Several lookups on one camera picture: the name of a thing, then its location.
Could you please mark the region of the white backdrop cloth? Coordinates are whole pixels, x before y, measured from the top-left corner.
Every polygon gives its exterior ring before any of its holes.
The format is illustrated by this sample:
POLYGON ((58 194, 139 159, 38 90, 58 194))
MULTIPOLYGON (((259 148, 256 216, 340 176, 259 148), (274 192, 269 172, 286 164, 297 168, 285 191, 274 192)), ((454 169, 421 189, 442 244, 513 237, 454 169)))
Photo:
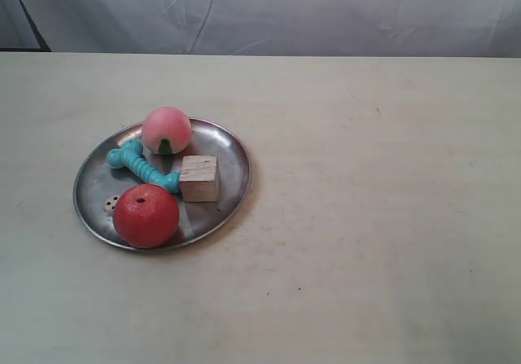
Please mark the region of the white backdrop cloth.
POLYGON ((520 0, 1 0, 1 44, 173 55, 520 54, 520 0))

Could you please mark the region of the pink toy peach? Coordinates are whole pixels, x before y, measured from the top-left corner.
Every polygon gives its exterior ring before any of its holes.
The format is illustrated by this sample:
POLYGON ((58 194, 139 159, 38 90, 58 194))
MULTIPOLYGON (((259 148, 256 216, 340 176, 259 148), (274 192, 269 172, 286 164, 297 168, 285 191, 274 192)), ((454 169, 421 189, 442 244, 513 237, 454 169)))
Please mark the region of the pink toy peach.
POLYGON ((191 140, 187 114, 176 107, 159 107, 142 123, 142 144, 154 154, 172 155, 184 150, 191 140))

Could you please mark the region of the red toy apple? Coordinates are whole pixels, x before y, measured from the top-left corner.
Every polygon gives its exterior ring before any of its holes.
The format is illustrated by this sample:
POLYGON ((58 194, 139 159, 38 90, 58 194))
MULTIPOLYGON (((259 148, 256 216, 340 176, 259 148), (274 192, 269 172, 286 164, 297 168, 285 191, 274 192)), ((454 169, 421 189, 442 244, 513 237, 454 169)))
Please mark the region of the red toy apple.
POLYGON ((134 248, 157 248, 175 234, 180 219, 176 198, 153 184, 133 186, 116 203, 116 233, 134 248))

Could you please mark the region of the small white die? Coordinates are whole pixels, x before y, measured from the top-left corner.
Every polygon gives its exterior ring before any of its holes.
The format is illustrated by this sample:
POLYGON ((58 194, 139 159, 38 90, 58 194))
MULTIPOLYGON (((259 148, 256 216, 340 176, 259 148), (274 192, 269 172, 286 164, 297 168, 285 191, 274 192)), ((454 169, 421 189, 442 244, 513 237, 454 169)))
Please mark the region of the small white die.
POLYGON ((111 195, 105 200, 103 209, 109 217, 113 216, 119 198, 120 195, 111 195))

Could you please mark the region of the round metal plate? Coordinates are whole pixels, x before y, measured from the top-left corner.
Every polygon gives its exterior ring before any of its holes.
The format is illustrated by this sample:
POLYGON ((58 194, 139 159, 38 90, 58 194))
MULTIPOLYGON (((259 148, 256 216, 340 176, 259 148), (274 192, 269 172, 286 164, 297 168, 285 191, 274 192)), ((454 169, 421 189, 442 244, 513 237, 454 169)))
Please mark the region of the round metal plate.
MULTIPOLYGON (((252 159, 246 147, 229 130, 218 124, 190 119, 192 138, 188 147, 176 156, 155 156, 148 150, 144 157, 159 171, 168 173, 182 167, 184 156, 216 156, 220 170, 219 199, 215 203, 186 203, 180 195, 176 234, 158 250, 180 248, 221 229, 238 212, 252 183, 252 159)), ((141 136, 142 125, 123 128, 100 143, 85 159, 73 187, 73 203, 82 224, 95 237, 114 247, 133 251, 115 231, 112 216, 106 211, 109 197, 121 195, 141 183, 128 169, 111 169, 107 153, 130 139, 141 136)))

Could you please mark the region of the wooden cube block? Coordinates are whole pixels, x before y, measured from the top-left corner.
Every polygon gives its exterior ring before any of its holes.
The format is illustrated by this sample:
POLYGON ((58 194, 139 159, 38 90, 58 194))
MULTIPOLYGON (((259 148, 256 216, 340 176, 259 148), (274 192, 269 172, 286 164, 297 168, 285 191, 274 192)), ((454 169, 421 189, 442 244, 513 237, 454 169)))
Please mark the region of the wooden cube block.
POLYGON ((179 186, 187 203, 217 202, 220 169, 216 156, 184 156, 179 186))

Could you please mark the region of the turquoise rubber bone toy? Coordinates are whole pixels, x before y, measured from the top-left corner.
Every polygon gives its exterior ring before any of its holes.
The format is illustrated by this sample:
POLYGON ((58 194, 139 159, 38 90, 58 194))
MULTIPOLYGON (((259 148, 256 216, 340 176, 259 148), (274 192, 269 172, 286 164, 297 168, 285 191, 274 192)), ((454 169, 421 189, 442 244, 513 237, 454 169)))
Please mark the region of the turquoise rubber bone toy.
POLYGON ((143 182, 160 186, 169 193, 180 191, 180 173, 161 173, 143 157, 143 145, 136 139, 111 149, 106 155, 106 162, 113 169, 127 168, 143 182))

